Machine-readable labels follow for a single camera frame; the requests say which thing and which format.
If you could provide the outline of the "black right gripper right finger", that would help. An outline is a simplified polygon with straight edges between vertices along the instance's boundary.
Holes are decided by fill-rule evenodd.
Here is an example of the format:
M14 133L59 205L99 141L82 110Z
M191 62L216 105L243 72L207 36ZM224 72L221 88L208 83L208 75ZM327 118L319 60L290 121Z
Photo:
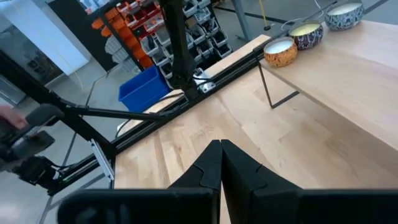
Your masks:
M297 224L300 187L222 140L222 183L232 224Z

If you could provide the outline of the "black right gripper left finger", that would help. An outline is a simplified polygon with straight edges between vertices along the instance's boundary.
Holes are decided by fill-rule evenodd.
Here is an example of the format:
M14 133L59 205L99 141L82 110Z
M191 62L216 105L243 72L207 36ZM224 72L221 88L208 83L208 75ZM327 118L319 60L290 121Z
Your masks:
M220 224L222 144L212 140L169 186L176 191L174 224Z

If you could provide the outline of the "orange patterned candle tin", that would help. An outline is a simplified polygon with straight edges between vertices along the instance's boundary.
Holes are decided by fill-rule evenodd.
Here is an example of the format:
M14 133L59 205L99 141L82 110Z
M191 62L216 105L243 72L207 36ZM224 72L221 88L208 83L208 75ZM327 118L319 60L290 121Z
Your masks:
M263 48L265 61L273 67L284 67L292 63L298 48L293 38L279 37L270 41Z

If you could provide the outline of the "maroon white patterned candle tin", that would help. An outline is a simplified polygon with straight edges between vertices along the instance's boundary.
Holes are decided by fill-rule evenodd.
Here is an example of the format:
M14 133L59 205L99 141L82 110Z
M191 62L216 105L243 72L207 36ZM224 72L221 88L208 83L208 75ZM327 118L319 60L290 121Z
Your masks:
M316 46L323 38L324 28L318 21L306 21L294 25L288 32L299 50Z

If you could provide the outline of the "teal white floral candle tin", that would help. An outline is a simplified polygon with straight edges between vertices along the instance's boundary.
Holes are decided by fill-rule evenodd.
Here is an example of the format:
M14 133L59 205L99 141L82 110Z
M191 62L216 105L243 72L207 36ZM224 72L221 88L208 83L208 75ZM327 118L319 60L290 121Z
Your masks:
M363 15L362 0L345 0L326 10L325 23L330 30L348 30L356 26Z

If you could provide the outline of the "blue plastic bin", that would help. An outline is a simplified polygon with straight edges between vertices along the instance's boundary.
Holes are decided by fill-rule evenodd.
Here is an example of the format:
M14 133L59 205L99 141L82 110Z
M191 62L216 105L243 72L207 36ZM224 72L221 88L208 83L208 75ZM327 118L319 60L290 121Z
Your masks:
M122 84L118 100L130 112L142 113L169 92L164 76L153 65Z

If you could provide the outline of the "rack with orange grey bins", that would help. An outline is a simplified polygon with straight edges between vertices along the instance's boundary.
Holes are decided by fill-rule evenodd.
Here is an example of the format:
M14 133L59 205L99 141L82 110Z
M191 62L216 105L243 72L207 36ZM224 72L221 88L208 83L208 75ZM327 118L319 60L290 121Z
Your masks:
M123 70L153 65L171 76L174 53L160 0L80 0L91 27L106 38L104 50ZM211 0L182 0L188 51L206 69L232 51Z

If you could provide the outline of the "grey desk foot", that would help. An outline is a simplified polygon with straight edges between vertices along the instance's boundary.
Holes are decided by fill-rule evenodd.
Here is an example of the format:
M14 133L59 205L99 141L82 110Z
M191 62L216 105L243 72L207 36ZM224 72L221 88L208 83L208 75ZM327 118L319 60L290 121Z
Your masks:
M243 32L243 36L242 37L238 36L238 38L243 41L249 42L252 40L252 32L249 28L241 0L231 0L231 2L234 6L235 13L237 15L239 24Z

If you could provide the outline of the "person's hand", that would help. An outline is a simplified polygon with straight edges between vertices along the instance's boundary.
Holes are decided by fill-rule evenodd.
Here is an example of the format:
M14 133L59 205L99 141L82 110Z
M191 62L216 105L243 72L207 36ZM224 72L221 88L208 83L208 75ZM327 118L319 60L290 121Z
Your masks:
M28 125L25 117L8 105L0 105L0 118L5 119L9 124L18 129L22 129Z

